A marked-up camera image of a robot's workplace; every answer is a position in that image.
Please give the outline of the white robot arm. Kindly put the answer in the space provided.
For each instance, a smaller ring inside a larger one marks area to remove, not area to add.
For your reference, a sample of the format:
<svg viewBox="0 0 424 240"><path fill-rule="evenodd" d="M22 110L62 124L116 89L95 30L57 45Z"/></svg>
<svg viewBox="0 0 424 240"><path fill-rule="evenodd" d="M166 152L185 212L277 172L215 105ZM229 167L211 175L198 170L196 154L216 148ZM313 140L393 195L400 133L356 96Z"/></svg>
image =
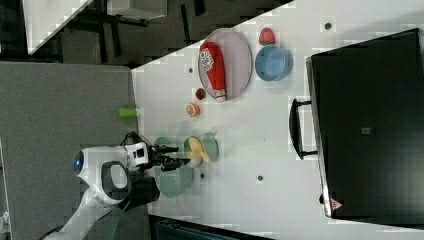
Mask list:
<svg viewBox="0 0 424 240"><path fill-rule="evenodd" d="M149 196L147 188L131 180L130 175L155 166L171 171L186 165L187 158L172 155L177 150L145 142L81 150L75 159L74 171L88 188L66 224L40 240L84 240L95 223L113 209L128 210L157 200L157 189Z"/></svg>

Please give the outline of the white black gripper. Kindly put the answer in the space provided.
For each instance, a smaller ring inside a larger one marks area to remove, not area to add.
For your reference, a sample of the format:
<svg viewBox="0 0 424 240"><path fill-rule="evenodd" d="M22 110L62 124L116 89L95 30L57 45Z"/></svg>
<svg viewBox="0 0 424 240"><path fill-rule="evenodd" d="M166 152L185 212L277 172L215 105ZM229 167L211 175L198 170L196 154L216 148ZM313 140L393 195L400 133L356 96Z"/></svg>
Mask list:
<svg viewBox="0 0 424 240"><path fill-rule="evenodd" d="M125 145L127 152L127 168L129 171L146 170L153 167L152 151L145 142L139 142L131 145ZM157 154L175 153L179 151L178 147L155 145L153 151ZM164 172L176 170L187 165L190 159L169 158L155 162L156 166Z"/></svg>

